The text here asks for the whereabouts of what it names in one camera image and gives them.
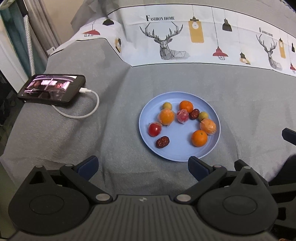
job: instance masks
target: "cherry tomato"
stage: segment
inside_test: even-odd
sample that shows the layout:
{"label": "cherry tomato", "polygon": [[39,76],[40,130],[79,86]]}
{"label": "cherry tomato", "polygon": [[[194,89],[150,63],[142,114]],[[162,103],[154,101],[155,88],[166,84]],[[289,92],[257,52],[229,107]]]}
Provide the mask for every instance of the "cherry tomato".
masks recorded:
{"label": "cherry tomato", "polygon": [[150,136],[155,137],[158,136],[161,132],[162,124],[159,122],[153,122],[149,125],[148,133]]}

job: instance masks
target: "pink plastic-wrapped fruit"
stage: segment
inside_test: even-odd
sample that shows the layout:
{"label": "pink plastic-wrapped fruit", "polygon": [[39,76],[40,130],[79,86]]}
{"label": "pink plastic-wrapped fruit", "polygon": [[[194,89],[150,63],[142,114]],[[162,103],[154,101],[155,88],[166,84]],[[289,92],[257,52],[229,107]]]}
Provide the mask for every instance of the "pink plastic-wrapped fruit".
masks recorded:
{"label": "pink plastic-wrapped fruit", "polygon": [[181,109],[177,112],[177,120],[184,124],[186,121],[189,120],[189,113],[185,109]]}

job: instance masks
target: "metal screw head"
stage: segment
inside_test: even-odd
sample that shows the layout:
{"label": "metal screw head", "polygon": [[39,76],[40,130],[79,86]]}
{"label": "metal screw head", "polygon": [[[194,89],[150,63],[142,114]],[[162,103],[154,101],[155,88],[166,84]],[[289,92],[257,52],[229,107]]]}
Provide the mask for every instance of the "metal screw head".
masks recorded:
{"label": "metal screw head", "polygon": [[100,193],[98,195],[96,195],[96,200],[98,201],[108,201],[110,199],[110,195],[107,193]]}
{"label": "metal screw head", "polygon": [[148,199],[145,198],[145,197],[140,197],[140,198],[139,198],[139,201],[140,201],[140,202],[145,202],[145,201],[147,201],[147,200],[148,200]]}
{"label": "metal screw head", "polygon": [[191,197],[187,194],[180,194],[177,196],[177,200],[180,202],[188,202],[191,200]]}

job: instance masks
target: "curtain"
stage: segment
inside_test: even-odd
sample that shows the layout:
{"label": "curtain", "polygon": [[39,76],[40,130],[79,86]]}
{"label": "curtain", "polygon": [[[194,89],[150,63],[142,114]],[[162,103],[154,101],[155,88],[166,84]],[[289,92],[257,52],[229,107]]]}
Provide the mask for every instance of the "curtain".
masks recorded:
{"label": "curtain", "polygon": [[[25,26],[22,14],[16,2],[13,2],[8,8],[1,10],[0,15],[3,19],[8,36],[14,46],[15,52],[24,68],[26,74],[30,77],[30,62],[28,56],[28,48],[26,42]],[[33,55],[36,74],[42,74],[45,71],[46,64],[44,64],[44,56],[40,56],[33,44]]]}
{"label": "curtain", "polygon": [[54,27],[46,18],[48,13],[46,12],[43,1],[24,0],[24,3],[28,10],[30,24],[43,50],[46,52],[51,48],[56,49],[61,42],[55,34]]}

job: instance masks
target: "plastic-wrapped fruit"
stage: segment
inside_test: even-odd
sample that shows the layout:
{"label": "plastic-wrapped fruit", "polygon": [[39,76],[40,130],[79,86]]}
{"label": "plastic-wrapped fruit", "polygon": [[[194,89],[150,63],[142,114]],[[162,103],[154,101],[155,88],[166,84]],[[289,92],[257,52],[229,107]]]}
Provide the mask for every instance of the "plastic-wrapped fruit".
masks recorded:
{"label": "plastic-wrapped fruit", "polygon": [[195,131],[191,136],[191,141],[196,147],[201,147],[207,143],[207,134],[202,130]]}
{"label": "plastic-wrapped fruit", "polygon": [[172,104],[170,102],[166,102],[166,103],[163,104],[163,109],[165,109],[165,108],[168,108],[168,109],[171,110],[173,108],[173,106],[172,106]]}
{"label": "plastic-wrapped fruit", "polygon": [[209,115],[208,115],[205,111],[201,112],[201,113],[198,115],[198,119],[199,119],[200,121],[202,121],[203,119],[206,119],[206,118],[209,118]]}
{"label": "plastic-wrapped fruit", "polygon": [[189,120],[189,113],[187,112],[187,110],[185,109],[182,109],[182,110],[179,110],[177,112],[177,120],[184,124],[186,121]]}
{"label": "plastic-wrapped fruit", "polygon": [[187,110],[188,113],[190,113],[191,111],[193,111],[193,104],[188,100],[183,100],[179,104],[179,109],[180,110],[185,109]]}
{"label": "plastic-wrapped fruit", "polygon": [[162,124],[159,122],[153,122],[148,127],[148,134],[152,137],[158,136],[161,132]]}
{"label": "plastic-wrapped fruit", "polygon": [[200,129],[203,130],[208,135],[213,135],[217,131],[215,122],[210,119],[203,119],[200,123]]}
{"label": "plastic-wrapped fruit", "polygon": [[158,115],[159,122],[165,126],[169,126],[174,119],[175,113],[168,108],[163,109]]}

